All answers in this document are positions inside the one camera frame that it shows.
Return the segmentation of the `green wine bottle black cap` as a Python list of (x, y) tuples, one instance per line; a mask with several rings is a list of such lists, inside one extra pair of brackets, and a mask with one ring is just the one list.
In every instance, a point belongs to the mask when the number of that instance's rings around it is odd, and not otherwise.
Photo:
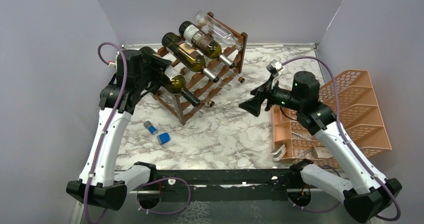
[(139, 51), (142, 61), (152, 70), (152, 74), (148, 76), (151, 78), (149, 92), (156, 94), (163, 86), (171, 94), (183, 96), (193, 107), (200, 105), (200, 100), (187, 89), (186, 79), (171, 66), (170, 60), (162, 58), (148, 46), (140, 48)]

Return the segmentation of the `green wine bottle silver cap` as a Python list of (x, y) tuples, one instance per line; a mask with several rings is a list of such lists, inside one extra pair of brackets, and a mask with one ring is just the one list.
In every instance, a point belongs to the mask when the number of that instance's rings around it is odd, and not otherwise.
[(190, 71), (202, 73), (214, 83), (219, 81), (219, 77), (207, 68), (206, 60), (203, 56), (175, 33), (166, 33), (161, 43), (168, 52), (175, 56)]

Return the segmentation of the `green wine bottle white label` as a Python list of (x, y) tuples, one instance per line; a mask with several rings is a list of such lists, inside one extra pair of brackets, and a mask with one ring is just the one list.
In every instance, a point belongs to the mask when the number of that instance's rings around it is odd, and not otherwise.
[(184, 21), (178, 28), (180, 35), (210, 59), (217, 59), (230, 69), (235, 63), (224, 55), (221, 45), (195, 26), (191, 21)]

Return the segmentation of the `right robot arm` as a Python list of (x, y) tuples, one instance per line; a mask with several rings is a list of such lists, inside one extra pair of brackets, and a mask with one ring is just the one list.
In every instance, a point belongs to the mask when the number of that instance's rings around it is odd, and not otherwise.
[(254, 116), (277, 105), (296, 112), (297, 121), (316, 137), (340, 164), (347, 179), (334, 175), (311, 160), (305, 159), (290, 167), (289, 183), (300, 188), (315, 186), (340, 201), (348, 214), (359, 223), (366, 223), (396, 203), (402, 190), (395, 178), (387, 178), (359, 150), (331, 108), (319, 101), (320, 84), (308, 71), (294, 75), (291, 90), (273, 84), (270, 77), (251, 91), (251, 99), (239, 107)]

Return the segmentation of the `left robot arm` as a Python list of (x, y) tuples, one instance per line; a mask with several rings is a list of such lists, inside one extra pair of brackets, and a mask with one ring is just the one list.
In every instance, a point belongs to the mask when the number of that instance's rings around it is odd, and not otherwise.
[(125, 129), (145, 93), (156, 92), (160, 78), (171, 61), (152, 48), (125, 49), (117, 55), (115, 81), (101, 91), (99, 120), (94, 142), (83, 171), (69, 181), (66, 192), (81, 203), (119, 210), (127, 193), (139, 187), (152, 189), (157, 184), (154, 164), (136, 162), (128, 170), (115, 174), (118, 151)]

